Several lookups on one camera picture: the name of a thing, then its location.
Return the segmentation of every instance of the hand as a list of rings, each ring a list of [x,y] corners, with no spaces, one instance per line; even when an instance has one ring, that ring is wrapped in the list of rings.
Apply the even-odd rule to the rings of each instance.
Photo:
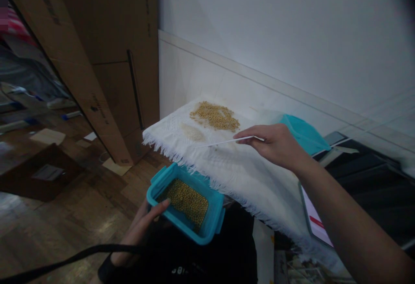
[[[120,244],[142,244],[150,224],[157,216],[161,215],[169,207],[169,205],[170,200],[167,199],[151,208],[150,212],[148,212],[147,210],[149,204],[145,198]],[[111,262],[117,267],[130,264],[131,258],[133,258],[133,254],[126,252],[115,252],[111,254]]]
[[[240,131],[233,138],[256,136],[264,139],[249,138],[237,141],[239,144],[252,146],[258,153],[271,163],[296,172],[306,163],[313,161],[291,135],[285,124],[255,125]]]

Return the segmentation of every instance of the brown box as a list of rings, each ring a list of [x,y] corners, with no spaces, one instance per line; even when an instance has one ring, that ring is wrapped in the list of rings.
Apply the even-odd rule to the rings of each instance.
[[[13,0],[114,161],[159,120],[157,0]]]

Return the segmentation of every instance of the white sneaker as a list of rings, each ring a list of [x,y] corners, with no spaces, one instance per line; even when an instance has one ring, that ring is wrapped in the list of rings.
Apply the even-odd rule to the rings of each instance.
[[[51,102],[47,103],[47,106],[51,110],[69,108],[69,107],[76,107],[77,104],[72,100],[66,98],[55,98]]]

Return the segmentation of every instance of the wooden floor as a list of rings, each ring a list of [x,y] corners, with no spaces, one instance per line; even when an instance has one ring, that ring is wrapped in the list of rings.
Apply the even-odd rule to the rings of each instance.
[[[145,198],[150,179],[170,164],[152,151],[120,177],[101,166],[105,149],[98,139],[88,148],[76,144],[92,131],[82,116],[63,121],[63,112],[46,109],[44,102],[24,95],[13,98],[31,107],[0,115],[0,124],[28,116],[41,124],[0,136],[0,174],[45,147],[29,139],[43,128],[65,133],[60,148],[86,170],[49,203],[0,192],[0,278],[63,260],[88,246],[118,242]],[[34,283],[86,283],[105,257],[95,254]]]

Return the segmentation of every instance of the soybean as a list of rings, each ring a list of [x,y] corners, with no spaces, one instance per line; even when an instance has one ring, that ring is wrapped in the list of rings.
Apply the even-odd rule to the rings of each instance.
[[[209,125],[215,130],[229,130],[234,133],[239,128],[239,121],[232,115],[233,111],[226,107],[203,101],[196,111],[190,113],[190,118],[204,127]]]
[[[167,198],[170,198],[170,204],[176,210],[182,212],[195,224],[193,230],[198,233],[208,210],[207,199],[178,178],[174,179],[159,195],[157,202]]]

